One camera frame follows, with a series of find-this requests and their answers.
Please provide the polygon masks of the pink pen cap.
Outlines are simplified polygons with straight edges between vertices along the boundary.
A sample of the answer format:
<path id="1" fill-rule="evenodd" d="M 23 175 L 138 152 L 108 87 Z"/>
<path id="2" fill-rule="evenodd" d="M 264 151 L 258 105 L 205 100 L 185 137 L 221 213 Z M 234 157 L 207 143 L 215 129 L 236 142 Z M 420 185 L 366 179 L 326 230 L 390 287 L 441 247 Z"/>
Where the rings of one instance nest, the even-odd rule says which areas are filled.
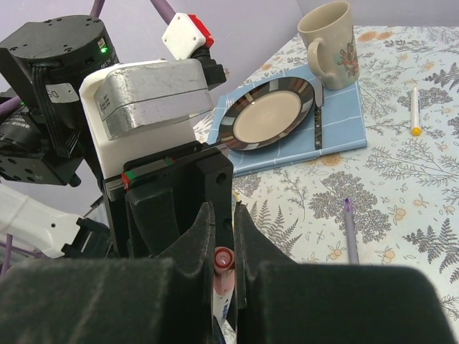
<path id="1" fill-rule="evenodd" d="M 235 287 L 235 253 L 227 247 L 217 247 L 214 253 L 214 290 L 219 296 Z"/>

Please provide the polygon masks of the black handled table knife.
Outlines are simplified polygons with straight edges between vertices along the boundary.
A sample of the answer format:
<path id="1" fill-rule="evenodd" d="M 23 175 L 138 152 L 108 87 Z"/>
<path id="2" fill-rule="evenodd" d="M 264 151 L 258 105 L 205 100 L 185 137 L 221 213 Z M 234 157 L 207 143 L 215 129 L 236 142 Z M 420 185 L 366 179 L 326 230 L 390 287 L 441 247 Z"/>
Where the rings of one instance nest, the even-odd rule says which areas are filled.
<path id="1" fill-rule="evenodd" d="M 315 149 L 322 149 L 322 107 L 324 104 L 323 85 L 319 79 L 316 80 L 315 86 L 315 113 L 314 113 L 314 144 Z"/>

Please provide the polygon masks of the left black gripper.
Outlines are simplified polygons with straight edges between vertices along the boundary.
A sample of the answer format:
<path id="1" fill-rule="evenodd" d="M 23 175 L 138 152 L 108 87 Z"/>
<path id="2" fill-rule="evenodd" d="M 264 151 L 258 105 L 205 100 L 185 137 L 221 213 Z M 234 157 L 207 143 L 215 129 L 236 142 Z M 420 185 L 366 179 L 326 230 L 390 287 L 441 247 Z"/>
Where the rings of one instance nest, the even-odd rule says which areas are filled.
<path id="1" fill-rule="evenodd" d="M 232 177 L 223 143 L 193 141 L 125 163 L 103 181 L 115 252 L 155 257 L 194 223 L 203 203 L 213 205 L 215 244 L 233 248 Z"/>

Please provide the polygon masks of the dark rimmed beige plate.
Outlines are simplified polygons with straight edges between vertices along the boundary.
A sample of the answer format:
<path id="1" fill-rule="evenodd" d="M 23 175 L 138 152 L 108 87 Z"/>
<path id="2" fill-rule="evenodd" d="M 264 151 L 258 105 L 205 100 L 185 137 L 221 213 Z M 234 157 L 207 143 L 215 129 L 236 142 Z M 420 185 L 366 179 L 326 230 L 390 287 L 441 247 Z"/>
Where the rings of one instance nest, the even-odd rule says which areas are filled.
<path id="1" fill-rule="evenodd" d="M 290 135 L 315 107 L 312 84 L 280 77 L 239 97 L 224 113 L 218 141 L 232 151 L 254 151 Z"/>

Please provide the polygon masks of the purple pen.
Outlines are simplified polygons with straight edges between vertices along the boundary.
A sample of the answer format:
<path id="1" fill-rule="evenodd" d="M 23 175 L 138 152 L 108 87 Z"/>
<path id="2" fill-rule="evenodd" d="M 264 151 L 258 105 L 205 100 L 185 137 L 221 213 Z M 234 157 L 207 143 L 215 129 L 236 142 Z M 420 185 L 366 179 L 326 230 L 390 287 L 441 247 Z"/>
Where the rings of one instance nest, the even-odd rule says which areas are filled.
<path id="1" fill-rule="evenodd" d="M 359 253 L 356 243 L 356 231 L 354 225 L 354 211 L 350 199 L 344 201 L 344 223 L 350 264 L 359 264 Z"/>

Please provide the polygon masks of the blue tiled placemat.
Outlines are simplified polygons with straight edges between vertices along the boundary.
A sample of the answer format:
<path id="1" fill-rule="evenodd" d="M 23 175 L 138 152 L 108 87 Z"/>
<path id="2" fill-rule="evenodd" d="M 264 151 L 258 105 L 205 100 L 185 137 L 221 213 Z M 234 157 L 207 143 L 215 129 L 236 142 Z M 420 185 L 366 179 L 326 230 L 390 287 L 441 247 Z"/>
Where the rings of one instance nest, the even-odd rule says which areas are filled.
<path id="1" fill-rule="evenodd" d="M 338 91 L 324 91 L 322 149 L 314 144 L 314 113 L 286 138 L 247 153 L 231 150 L 228 158 L 235 176 L 267 171 L 321 156 L 367 147 L 359 83 Z"/>

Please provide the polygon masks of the floral tablecloth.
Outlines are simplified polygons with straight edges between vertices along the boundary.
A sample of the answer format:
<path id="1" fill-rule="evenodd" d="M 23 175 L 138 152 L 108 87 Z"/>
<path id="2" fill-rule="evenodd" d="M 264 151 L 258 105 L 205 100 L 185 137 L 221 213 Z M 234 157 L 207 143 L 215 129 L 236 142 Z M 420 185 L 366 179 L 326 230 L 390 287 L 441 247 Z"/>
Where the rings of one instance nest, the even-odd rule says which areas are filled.
<path id="1" fill-rule="evenodd" d="M 234 198 L 299 264 L 409 267 L 458 341 L 458 28 L 358 27 L 367 147 L 237 176 Z M 413 87 L 422 134 L 411 135 Z M 350 264 L 344 201 L 354 211 Z"/>

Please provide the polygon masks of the beige mug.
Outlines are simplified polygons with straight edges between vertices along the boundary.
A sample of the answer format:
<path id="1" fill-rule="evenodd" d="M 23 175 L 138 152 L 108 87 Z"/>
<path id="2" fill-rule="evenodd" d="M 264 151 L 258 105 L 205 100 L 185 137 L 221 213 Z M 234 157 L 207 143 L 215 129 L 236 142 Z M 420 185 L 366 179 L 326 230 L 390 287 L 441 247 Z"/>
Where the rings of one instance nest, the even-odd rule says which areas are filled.
<path id="1" fill-rule="evenodd" d="M 342 90 L 359 78 L 359 61 L 350 3 L 333 1 L 298 23 L 310 71 L 327 90 Z"/>

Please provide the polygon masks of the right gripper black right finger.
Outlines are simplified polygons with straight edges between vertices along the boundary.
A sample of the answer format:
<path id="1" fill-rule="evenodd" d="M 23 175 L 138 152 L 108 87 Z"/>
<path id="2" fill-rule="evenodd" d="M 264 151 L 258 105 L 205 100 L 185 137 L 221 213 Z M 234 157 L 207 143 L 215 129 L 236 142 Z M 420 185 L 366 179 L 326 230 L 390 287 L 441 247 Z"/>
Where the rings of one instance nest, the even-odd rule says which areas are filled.
<path id="1" fill-rule="evenodd" d="M 299 264 L 234 214 L 238 343 L 453 343 L 429 280 L 409 267 Z"/>

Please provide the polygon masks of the white pen yellow tip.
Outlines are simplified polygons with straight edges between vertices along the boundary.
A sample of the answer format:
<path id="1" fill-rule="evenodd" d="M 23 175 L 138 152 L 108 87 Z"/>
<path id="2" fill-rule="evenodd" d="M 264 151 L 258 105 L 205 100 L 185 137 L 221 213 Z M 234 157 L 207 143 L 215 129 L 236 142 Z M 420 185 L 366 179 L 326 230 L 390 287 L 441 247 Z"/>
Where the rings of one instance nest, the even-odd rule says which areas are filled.
<path id="1" fill-rule="evenodd" d="M 411 122 L 411 135 L 420 136 L 422 128 L 420 125 L 420 99 L 417 86 L 413 87 L 410 102 L 410 122 Z"/>

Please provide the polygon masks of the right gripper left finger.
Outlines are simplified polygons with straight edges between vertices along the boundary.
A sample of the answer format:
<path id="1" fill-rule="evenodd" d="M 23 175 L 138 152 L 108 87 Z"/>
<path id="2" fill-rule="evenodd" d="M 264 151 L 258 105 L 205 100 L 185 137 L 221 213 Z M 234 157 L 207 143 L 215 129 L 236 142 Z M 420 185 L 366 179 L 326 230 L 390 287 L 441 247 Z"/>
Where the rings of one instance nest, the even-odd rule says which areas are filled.
<path id="1" fill-rule="evenodd" d="M 213 343 L 214 209 L 149 259 L 34 259 L 1 282 L 3 343 Z"/>

